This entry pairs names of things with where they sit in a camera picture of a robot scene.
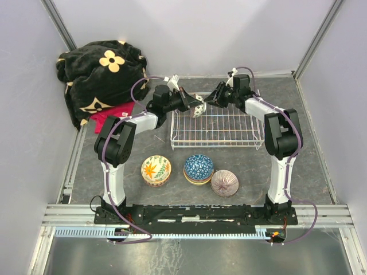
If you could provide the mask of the red patterned bowl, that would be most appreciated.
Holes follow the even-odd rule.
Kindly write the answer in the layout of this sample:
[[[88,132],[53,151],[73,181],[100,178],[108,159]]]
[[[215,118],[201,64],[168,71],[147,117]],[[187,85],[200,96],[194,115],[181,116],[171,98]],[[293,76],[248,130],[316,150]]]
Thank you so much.
[[[203,97],[200,95],[195,95],[195,98],[201,102],[201,105],[192,109],[191,117],[193,119],[200,117],[206,111],[206,102],[204,101]]]

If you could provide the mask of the white wire dish rack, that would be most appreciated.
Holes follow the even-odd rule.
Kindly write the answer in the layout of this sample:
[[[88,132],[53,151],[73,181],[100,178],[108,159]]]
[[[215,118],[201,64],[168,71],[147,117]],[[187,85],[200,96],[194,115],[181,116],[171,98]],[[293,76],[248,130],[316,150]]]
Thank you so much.
[[[226,108],[207,106],[194,118],[192,111],[171,114],[171,147],[249,147],[259,149],[264,142],[264,124],[241,112],[233,104]]]

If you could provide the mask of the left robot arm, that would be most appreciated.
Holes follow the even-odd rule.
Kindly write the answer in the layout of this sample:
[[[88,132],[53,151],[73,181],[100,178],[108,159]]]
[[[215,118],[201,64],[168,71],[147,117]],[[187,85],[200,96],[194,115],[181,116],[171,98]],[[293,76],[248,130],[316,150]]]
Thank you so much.
[[[107,117],[96,139],[94,151],[101,161],[104,174],[101,207],[107,210],[107,217],[113,223],[122,223],[127,216],[127,210],[122,206],[126,203],[123,174],[135,135],[159,128],[171,111],[185,112],[200,105],[203,102],[189,95],[182,87],[172,92],[168,86],[158,85],[153,99],[143,112],[131,117]]]

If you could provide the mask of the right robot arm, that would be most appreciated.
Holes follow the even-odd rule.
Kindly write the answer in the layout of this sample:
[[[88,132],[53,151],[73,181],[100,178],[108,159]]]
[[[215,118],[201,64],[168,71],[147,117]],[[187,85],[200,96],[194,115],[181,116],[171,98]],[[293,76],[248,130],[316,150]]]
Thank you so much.
[[[233,74],[227,82],[220,82],[205,102],[219,108],[234,104],[237,109],[264,124],[264,144],[271,156],[271,182],[263,217],[270,224],[278,223],[284,213],[291,210],[291,173],[303,146],[297,111],[282,109],[265,101],[258,89],[250,88],[247,74]]]

